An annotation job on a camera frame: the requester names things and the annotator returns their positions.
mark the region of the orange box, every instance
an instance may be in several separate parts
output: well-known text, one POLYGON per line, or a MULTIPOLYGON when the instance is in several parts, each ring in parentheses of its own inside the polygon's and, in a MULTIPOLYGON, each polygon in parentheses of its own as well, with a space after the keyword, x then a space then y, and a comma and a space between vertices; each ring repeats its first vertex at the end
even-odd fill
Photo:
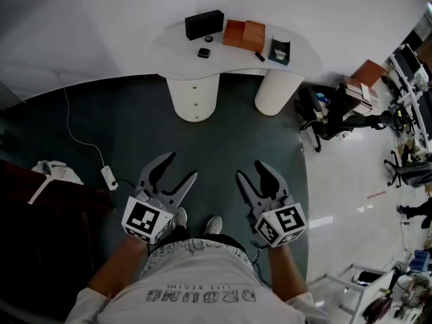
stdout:
POLYGON ((262 53, 265 43, 265 25, 247 20, 244 25, 240 48, 262 53))
POLYGON ((239 47, 242 42, 244 25, 245 22, 229 19, 225 27, 222 43, 227 46, 239 47))

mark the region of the brown box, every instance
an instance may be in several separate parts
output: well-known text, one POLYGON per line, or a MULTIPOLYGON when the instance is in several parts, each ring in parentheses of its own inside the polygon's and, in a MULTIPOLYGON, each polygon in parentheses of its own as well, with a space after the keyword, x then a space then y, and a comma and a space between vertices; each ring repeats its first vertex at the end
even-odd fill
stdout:
POLYGON ((262 53, 265 43, 265 25, 247 20, 244 25, 240 48, 262 53))
POLYGON ((223 34, 223 44, 227 46, 239 47, 242 42, 244 22, 238 20, 228 20, 223 34))
POLYGON ((384 67, 371 60, 366 60, 352 77, 371 88, 384 73, 384 67))

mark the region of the white wall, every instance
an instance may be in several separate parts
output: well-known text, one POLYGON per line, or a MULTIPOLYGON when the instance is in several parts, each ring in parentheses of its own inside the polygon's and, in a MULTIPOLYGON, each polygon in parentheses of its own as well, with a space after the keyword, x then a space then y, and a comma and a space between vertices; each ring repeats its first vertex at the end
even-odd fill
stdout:
POLYGON ((326 81, 366 59, 383 62, 428 0, 0 0, 0 81, 22 98, 117 76, 152 73, 146 50, 198 12, 274 24, 305 36, 326 81))

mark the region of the white cable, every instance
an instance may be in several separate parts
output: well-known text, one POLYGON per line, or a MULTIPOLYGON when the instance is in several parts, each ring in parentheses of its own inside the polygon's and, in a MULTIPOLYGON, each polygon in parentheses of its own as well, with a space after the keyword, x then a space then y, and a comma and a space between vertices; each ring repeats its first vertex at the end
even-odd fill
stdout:
POLYGON ((83 144, 83 145, 89 145, 89 146, 93 146, 93 147, 95 147, 95 148, 98 150, 99 155, 101 156, 102 166, 105 168, 105 162, 103 161, 102 153, 101 153, 101 151, 99 150, 99 148, 98 148, 96 145, 94 145, 94 144, 90 144, 90 143, 80 142, 78 139, 76 139, 74 136, 72 136, 72 133, 70 132, 70 128, 69 128, 69 99, 68 99, 68 95, 66 94, 66 89, 65 89, 65 88, 63 88, 63 91, 65 92, 65 97, 66 97, 66 102, 67 102, 67 118, 66 118, 66 126, 67 126, 67 130, 69 131, 69 134, 70 134, 71 138, 72 138, 73 140, 75 140, 76 142, 80 143, 80 144, 83 144))

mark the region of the person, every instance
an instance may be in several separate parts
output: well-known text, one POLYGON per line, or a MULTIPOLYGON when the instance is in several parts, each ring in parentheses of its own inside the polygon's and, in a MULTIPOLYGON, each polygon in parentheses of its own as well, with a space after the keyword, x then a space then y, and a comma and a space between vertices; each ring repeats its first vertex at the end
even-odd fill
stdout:
POLYGON ((402 205, 399 205, 396 210, 399 212, 399 214, 406 215, 407 219, 412 219, 415 216, 426 216, 425 220, 421 223, 421 227, 424 230, 427 230, 431 227, 432 198, 428 198, 428 200, 419 207, 403 207, 402 205))
POLYGON ((179 211, 138 281, 132 283, 148 246, 127 236, 78 294, 66 323, 331 323, 315 306, 287 244, 268 249, 271 290, 244 247, 220 234, 222 218, 213 217, 202 237, 191 238, 187 214, 179 211))

